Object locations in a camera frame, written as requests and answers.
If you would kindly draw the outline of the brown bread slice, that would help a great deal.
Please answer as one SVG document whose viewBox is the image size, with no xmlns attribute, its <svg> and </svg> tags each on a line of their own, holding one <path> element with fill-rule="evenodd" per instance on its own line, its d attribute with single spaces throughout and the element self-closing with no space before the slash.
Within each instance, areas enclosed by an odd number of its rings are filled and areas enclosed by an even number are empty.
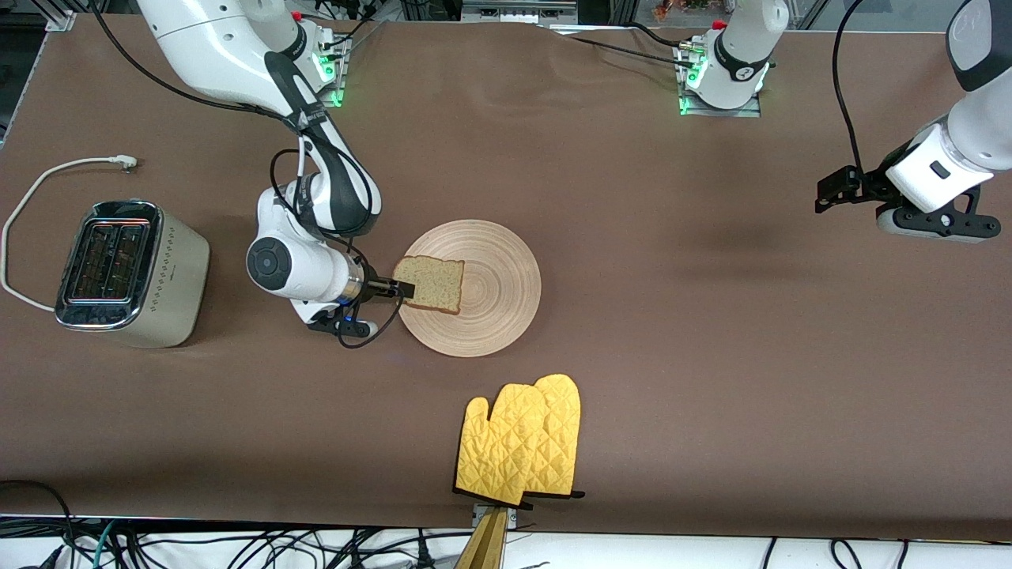
<svg viewBox="0 0 1012 569">
<path fill-rule="evenodd" d="M 463 297 L 463 260 L 443 260 L 425 255 L 407 256 L 393 272 L 395 281 L 413 284 L 410 307 L 458 315 Z"/>
</svg>

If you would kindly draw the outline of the round wooden plate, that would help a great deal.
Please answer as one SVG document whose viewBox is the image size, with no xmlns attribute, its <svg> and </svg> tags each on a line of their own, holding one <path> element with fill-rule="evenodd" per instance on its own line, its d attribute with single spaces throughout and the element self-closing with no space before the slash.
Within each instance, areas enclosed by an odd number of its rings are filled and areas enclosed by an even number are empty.
<svg viewBox="0 0 1012 569">
<path fill-rule="evenodd" d="M 487 220 L 456 220 L 427 231 L 407 256 L 463 260 L 458 315 L 416 309 L 400 318 L 423 345 L 446 356 L 488 356 L 520 338 L 534 321 L 542 279 L 534 253 L 513 231 Z"/>
</svg>

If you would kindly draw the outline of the beige chrome two-slot toaster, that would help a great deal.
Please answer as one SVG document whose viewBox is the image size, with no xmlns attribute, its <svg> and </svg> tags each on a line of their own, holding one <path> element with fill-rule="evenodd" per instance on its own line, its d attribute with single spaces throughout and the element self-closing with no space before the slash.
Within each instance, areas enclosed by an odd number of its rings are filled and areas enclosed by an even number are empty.
<svg viewBox="0 0 1012 569">
<path fill-rule="evenodd" d="M 62 271 L 55 320 L 142 349 L 184 343 L 198 320 L 210 245 L 156 204 L 98 202 Z"/>
</svg>

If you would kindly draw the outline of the yellow quilted oven mitt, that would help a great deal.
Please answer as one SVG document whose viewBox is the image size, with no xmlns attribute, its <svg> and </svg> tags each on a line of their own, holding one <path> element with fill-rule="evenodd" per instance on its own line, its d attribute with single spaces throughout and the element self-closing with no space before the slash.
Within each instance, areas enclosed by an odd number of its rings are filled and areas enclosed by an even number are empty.
<svg viewBox="0 0 1012 569">
<path fill-rule="evenodd" d="M 545 416 L 538 430 L 527 490 L 531 496 L 582 499 L 574 489 L 580 432 L 581 401 L 577 385 L 564 374 L 553 374 L 535 382 L 545 401 Z"/>
<path fill-rule="evenodd" d="M 502 386 L 493 403 L 471 399 L 460 428 L 453 490 L 520 507 L 545 417 L 545 397 L 532 385 Z"/>
</svg>

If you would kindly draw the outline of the wooden stick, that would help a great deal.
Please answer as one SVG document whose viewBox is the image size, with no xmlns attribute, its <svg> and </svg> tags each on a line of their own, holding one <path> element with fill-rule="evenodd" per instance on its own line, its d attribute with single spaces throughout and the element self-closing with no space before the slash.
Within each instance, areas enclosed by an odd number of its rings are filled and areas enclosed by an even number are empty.
<svg viewBox="0 0 1012 569">
<path fill-rule="evenodd" d="M 501 569 L 510 521 L 509 508 L 485 508 L 453 569 Z"/>
</svg>

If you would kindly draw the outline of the grey metal box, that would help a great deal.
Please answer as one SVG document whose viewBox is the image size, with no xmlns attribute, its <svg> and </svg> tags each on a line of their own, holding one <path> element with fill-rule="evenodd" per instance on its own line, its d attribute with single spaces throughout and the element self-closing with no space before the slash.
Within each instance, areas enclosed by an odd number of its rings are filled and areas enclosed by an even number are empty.
<svg viewBox="0 0 1012 569">
<path fill-rule="evenodd" d="M 578 25 L 577 0 L 460 0 L 459 21 Z"/>
</svg>

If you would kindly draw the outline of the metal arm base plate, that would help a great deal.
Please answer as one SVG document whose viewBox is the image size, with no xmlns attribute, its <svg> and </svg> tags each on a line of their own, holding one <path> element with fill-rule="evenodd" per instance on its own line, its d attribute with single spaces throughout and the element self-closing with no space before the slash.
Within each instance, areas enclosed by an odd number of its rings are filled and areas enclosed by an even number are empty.
<svg viewBox="0 0 1012 569">
<path fill-rule="evenodd" d="M 341 107 L 345 95 L 351 40 L 332 29 L 317 28 L 308 36 L 306 53 L 299 60 L 301 72 L 325 107 Z"/>
<path fill-rule="evenodd" d="M 704 48 L 687 43 L 672 48 L 681 115 L 759 118 L 759 92 L 769 65 L 748 80 L 737 81 Z"/>
</svg>

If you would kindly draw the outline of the small metal bracket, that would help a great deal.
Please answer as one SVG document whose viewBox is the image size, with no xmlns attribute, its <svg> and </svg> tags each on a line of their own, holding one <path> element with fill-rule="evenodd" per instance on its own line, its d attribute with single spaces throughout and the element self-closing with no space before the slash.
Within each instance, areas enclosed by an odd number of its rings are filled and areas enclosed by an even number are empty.
<svg viewBox="0 0 1012 569">
<path fill-rule="evenodd" d="M 513 532 L 513 530 L 517 529 L 518 511 L 516 508 L 502 507 L 501 505 L 491 503 L 478 503 L 474 505 L 471 511 L 471 526 L 477 529 L 485 516 L 495 514 L 497 511 L 505 511 L 506 529 L 508 532 Z"/>
</svg>

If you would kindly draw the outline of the aluminium frame profile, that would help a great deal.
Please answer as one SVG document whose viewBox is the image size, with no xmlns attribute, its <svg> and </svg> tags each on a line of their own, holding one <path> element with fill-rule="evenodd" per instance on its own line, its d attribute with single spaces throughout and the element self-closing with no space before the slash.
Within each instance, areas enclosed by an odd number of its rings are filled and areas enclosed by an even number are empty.
<svg viewBox="0 0 1012 569">
<path fill-rule="evenodd" d="M 85 5 L 78 0 L 32 0 L 44 18 L 47 32 L 66 32 L 72 28 L 77 13 Z"/>
</svg>

